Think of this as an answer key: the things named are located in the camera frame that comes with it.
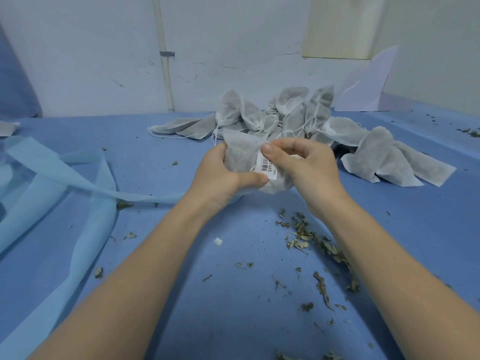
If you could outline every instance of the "barcode label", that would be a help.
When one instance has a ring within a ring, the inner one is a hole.
[[[257,154],[257,163],[255,165],[255,172],[265,174],[269,180],[277,179],[277,168],[269,161],[261,151],[258,151]]]

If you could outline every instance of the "white wall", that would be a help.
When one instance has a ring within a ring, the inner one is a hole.
[[[177,111],[215,110],[228,87],[266,108],[365,63],[301,58],[310,0],[161,2]],[[151,0],[0,0],[0,23],[45,116],[167,111]]]
[[[396,44],[386,92],[480,116],[480,0],[390,0],[375,49]]]

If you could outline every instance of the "person's right arm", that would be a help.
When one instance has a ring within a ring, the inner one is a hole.
[[[407,359],[480,359],[480,315],[351,199],[330,147],[284,138],[261,152],[291,175],[310,212],[333,234]]]

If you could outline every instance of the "fingernail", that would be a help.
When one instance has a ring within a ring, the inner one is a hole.
[[[267,143],[267,144],[263,144],[263,145],[261,146],[261,151],[262,151],[263,153],[272,154],[272,152],[273,152],[273,147],[272,147],[271,144],[268,144],[268,143]]]

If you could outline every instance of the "person's left arm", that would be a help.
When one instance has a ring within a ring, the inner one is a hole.
[[[233,173],[225,143],[207,152],[191,187],[146,239],[29,360],[142,359],[185,255],[202,227],[261,173]]]

